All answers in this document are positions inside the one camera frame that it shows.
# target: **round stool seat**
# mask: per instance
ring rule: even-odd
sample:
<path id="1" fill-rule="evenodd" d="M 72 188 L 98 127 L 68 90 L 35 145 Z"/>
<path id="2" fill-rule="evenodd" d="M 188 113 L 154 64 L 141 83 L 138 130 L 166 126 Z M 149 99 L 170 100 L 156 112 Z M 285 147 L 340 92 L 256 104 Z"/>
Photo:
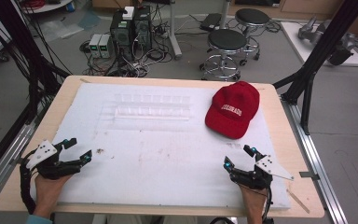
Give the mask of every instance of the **round stool seat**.
<path id="1" fill-rule="evenodd" d="M 242 25 L 261 26 L 269 22 L 269 16 L 257 9 L 243 8 L 235 13 L 235 20 Z"/>
<path id="2" fill-rule="evenodd" d="M 208 41 L 221 50 L 239 50 L 246 45 L 246 37 L 227 29 L 215 30 L 208 35 Z"/>

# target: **power supply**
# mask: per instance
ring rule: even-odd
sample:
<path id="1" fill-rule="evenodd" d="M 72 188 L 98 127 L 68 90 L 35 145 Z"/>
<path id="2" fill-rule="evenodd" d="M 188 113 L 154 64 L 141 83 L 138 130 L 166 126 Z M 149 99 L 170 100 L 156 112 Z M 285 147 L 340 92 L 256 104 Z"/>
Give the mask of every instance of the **power supply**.
<path id="1" fill-rule="evenodd" d="M 89 50 L 91 50 L 92 57 L 101 58 L 101 53 L 98 48 L 102 35 L 93 35 L 91 41 L 89 42 Z"/>
<path id="2" fill-rule="evenodd" d="M 113 42 L 111 35 L 101 36 L 100 43 L 98 44 L 100 49 L 101 58 L 110 58 L 113 55 Z"/>

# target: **metal rail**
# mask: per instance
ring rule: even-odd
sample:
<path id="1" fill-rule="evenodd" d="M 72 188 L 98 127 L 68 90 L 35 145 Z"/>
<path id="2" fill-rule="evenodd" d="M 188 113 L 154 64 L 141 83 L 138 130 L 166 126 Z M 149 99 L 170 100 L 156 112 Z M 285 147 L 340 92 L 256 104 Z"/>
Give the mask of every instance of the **metal rail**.
<path id="1" fill-rule="evenodd" d="M 7 174 L 15 167 L 15 161 L 20 157 L 24 148 L 28 145 L 36 129 L 35 122 L 23 125 L 10 147 L 0 160 L 0 185 L 7 178 Z"/>
<path id="2" fill-rule="evenodd" d="M 301 141 L 301 149 L 305 153 L 308 159 L 310 170 L 319 176 L 319 179 L 314 180 L 319 187 L 325 206 L 328 209 L 330 217 L 333 222 L 336 224 L 346 224 L 348 223 L 345 218 L 345 214 L 339 204 L 336 193 L 333 190 L 333 187 L 328 179 L 327 173 L 324 169 L 322 161 L 319 157 L 318 151 L 316 150 L 315 145 L 312 142 L 310 135 L 304 132 L 304 129 L 301 127 L 301 112 L 299 111 L 297 105 L 289 105 L 287 102 L 282 102 L 283 108 L 287 113 L 290 113 L 290 116 L 287 115 L 287 118 L 291 119 L 291 123 L 295 126 L 294 132 L 297 131 L 298 140 Z"/>

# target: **robotic hand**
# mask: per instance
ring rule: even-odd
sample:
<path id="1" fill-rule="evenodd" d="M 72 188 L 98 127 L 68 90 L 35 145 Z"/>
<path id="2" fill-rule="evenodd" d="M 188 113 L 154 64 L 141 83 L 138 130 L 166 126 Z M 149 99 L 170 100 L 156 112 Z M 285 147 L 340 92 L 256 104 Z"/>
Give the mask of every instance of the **robotic hand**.
<path id="1" fill-rule="evenodd" d="M 255 147 L 250 148 L 249 146 L 245 145 L 243 150 L 245 150 L 251 157 L 255 155 L 256 162 L 266 157 L 265 155 L 262 155 L 260 152 L 258 152 Z M 234 183 L 244 185 L 250 189 L 267 189 L 271 185 L 272 175 L 264 172 L 257 165 L 255 165 L 254 171 L 246 172 L 235 168 L 234 163 L 228 157 L 225 157 L 225 163 L 223 167 L 228 171 L 229 177 Z"/>
<path id="2" fill-rule="evenodd" d="M 74 146 L 77 143 L 75 138 L 63 140 L 53 146 L 48 140 L 42 142 L 39 147 L 31 151 L 21 161 L 21 198 L 25 203 L 28 212 L 32 214 L 35 203 L 30 195 L 31 177 L 34 169 L 44 178 L 58 179 L 61 176 L 73 175 L 80 172 L 80 169 L 91 161 L 92 152 L 89 150 L 76 161 L 59 161 L 63 149 Z"/>
<path id="3" fill-rule="evenodd" d="M 229 177 L 232 182 L 244 185 L 250 189 L 267 189 L 268 197 L 265 211 L 263 214 L 263 223 L 273 223 L 273 219 L 267 218 L 267 213 L 269 212 L 269 207 L 272 205 L 272 190 L 271 182 L 272 176 L 280 176 L 293 180 L 294 178 L 271 158 L 270 155 L 263 155 L 255 147 L 250 148 L 245 145 L 243 150 L 248 153 L 249 156 L 255 157 L 255 169 L 253 171 L 243 171 L 235 168 L 234 163 L 228 158 L 225 157 L 223 167 L 228 171 Z"/>

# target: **red baseball cap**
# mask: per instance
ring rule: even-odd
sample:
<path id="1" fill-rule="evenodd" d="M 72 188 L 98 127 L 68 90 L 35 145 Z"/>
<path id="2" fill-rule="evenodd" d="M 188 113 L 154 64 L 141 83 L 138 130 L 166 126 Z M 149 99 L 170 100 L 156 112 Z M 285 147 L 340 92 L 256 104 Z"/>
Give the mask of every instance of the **red baseball cap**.
<path id="1" fill-rule="evenodd" d="M 232 139 L 245 135 L 260 104 L 260 93 L 251 84 L 239 81 L 221 88 L 212 98 L 205 124 Z"/>

